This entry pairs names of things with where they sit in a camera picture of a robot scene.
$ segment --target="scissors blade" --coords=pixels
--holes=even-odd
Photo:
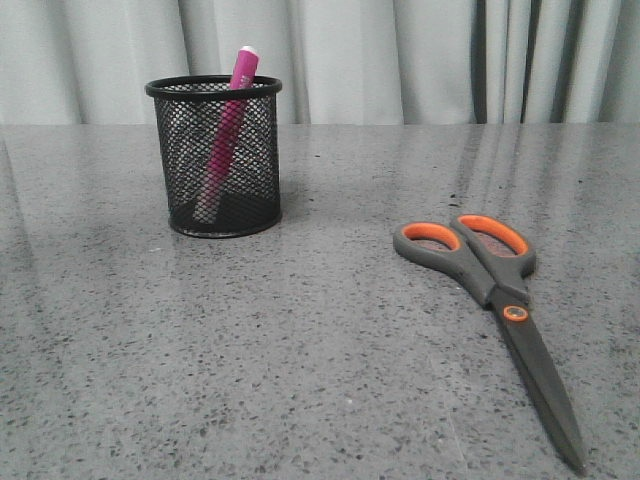
[[[496,288],[491,305],[513,361],[551,441],[565,461],[584,473],[586,454],[569,396],[524,303]]]

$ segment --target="pen holder rim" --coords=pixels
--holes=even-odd
[[[251,88],[239,88],[236,90],[211,91],[179,91],[170,90],[167,87],[178,85],[198,85],[200,83],[222,83],[229,84],[231,75],[187,75],[182,77],[167,77],[153,80],[144,87],[145,93],[153,98],[162,98],[174,101],[206,102],[206,101],[226,101],[245,100],[249,98],[260,98],[275,95],[282,90],[282,82],[273,77],[256,76],[253,79],[254,86]]]

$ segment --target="mesh cup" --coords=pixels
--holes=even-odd
[[[230,90],[228,75],[145,86],[154,98],[169,225],[203,238],[249,235],[280,220],[276,93],[257,76]]]

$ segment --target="granite countertop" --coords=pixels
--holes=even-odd
[[[485,213],[587,478],[640,472],[640,126],[281,126],[283,218],[169,229],[153,126],[2,127],[0,478],[571,479],[490,312],[399,255]]]

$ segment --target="scissors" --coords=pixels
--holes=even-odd
[[[571,402],[529,312],[524,278],[535,269],[536,253],[516,230],[484,215],[461,215],[451,228],[409,223],[393,235],[406,259],[446,273],[483,308],[491,308],[552,443],[578,473],[585,451]]]

